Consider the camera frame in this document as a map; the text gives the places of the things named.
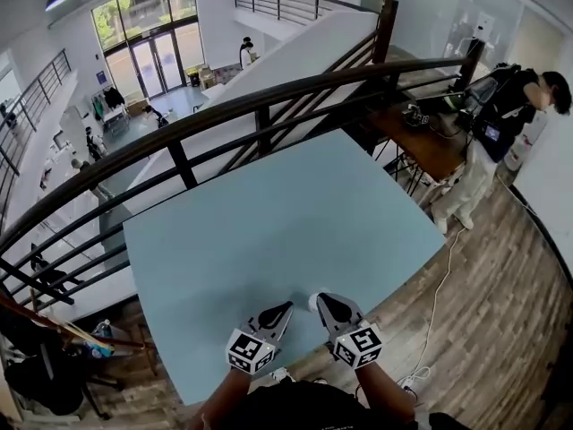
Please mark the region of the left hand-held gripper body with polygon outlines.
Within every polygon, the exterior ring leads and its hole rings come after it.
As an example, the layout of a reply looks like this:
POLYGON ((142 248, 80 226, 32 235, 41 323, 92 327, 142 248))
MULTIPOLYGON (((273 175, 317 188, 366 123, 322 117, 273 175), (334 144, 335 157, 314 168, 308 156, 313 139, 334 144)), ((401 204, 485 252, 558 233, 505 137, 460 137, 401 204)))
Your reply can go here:
POLYGON ((280 326, 284 303, 250 317, 233 330, 226 347, 230 367, 257 374, 274 360, 286 331, 280 326))

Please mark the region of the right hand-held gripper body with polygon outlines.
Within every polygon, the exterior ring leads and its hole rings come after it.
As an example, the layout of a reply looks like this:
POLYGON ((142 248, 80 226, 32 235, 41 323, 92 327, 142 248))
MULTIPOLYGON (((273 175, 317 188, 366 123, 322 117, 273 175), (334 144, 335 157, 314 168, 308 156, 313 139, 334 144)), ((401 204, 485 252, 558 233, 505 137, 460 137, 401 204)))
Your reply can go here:
POLYGON ((381 353, 378 327, 366 321, 357 303, 333 293, 325 293, 329 311, 329 350, 333 357, 352 369, 374 362, 381 353))

